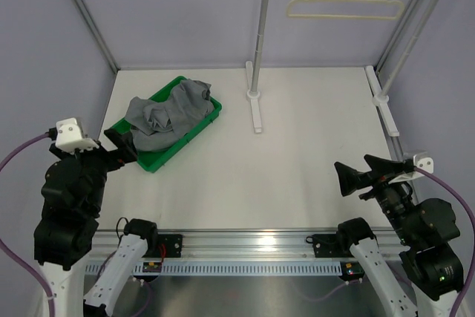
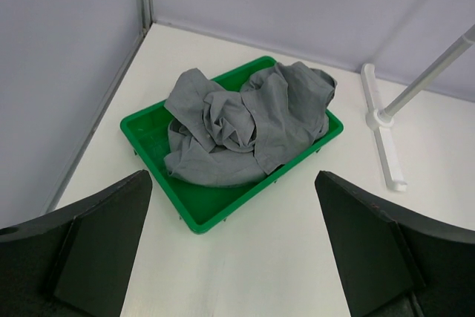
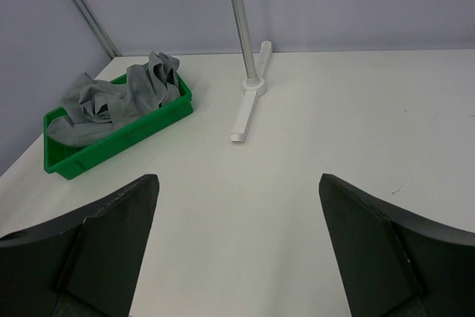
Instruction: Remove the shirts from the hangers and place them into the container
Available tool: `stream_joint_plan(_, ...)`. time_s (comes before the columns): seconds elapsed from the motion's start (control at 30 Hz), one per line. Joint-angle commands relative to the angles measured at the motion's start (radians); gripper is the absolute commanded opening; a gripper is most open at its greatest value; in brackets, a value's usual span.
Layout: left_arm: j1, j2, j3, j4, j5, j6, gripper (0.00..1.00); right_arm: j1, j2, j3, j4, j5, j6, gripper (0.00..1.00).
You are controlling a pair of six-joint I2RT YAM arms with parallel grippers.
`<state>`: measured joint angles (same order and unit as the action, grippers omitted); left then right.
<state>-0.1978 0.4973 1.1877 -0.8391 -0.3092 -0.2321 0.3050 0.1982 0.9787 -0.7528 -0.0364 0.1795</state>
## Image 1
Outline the cream hanger with metal hook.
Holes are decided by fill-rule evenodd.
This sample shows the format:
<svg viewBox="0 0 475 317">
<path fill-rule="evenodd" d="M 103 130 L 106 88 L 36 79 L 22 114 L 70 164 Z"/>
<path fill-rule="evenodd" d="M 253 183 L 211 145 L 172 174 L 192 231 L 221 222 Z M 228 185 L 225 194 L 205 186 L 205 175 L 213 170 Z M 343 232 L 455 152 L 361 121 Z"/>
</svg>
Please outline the cream hanger with metal hook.
<svg viewBox="0 0 475 317">
<path fill-rule="evenodd" d="M 286 16 L 294 19 L 398 20 L 405 10 L 401 0 L 291 0 Z"/>
</svg>

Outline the grey button-up shirt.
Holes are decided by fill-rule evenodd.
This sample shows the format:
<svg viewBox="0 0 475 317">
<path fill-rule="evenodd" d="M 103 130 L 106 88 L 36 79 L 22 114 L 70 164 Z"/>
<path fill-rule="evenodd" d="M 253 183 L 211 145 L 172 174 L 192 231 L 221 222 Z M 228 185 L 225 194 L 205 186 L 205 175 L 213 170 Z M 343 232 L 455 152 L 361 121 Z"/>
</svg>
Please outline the grey button-up shirt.
<svg viewBox="0 0 475 317">
<path fill-rule="evenodd" d="M 182 79 L 163 102 L 134 97 L 125 120 L 131 124 L 136 150 L 165 151 L 213 112 L 211 85 Z"/>
</svg>

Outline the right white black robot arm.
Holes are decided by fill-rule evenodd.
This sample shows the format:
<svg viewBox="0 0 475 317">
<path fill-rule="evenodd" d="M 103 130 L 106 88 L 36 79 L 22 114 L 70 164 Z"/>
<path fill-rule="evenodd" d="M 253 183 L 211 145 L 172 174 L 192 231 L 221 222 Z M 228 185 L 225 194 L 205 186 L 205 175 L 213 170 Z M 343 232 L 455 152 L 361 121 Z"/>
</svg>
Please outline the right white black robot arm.
<svg viewBox="0 0 475 317">
<path fill-rule="evenodd" d="M 462 300 L 464 272 L 449 243 L 460 236 L 449 202 L 430 198 L 414 203 L 409 182 L 433 173 L 433 159 L 425 152 L 392 161 L 364 156 L 369 171 L 335 162 L 341 195 L 360 191 L 360 199 L 374 199 L 405 247 L 399 257 L 416 295 L 411 303 L 379 251 L 375 234 L 363 218 L 337 227 L 335 245 L 357 259 L 377 292 L 387 316 L 455 316 Z"/>
</svg>

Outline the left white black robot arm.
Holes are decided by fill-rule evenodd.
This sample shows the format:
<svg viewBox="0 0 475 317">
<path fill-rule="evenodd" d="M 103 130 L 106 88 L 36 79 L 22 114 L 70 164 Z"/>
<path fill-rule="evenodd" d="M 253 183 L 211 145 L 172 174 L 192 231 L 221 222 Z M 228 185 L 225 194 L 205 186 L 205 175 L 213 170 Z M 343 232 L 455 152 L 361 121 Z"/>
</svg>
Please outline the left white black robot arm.
<svg viewBox="0 0 475 317">
<path fill-rule="evenodd" d="M 101 276 L 83 291 L 108 173 L 137 161 L 132 135 L 105 130 L 116 146 L 112 151 L 76 124 L 52 128 L 46 135 L 58 160 L 45 174 L 42 218 L 33 238 L 34 258 L 50 289 L 48 301 L 56 316 L 112 316 L 138 260 L 154 255 L 160 245 L 155 223 L 131 219 Z"/>
</svg>

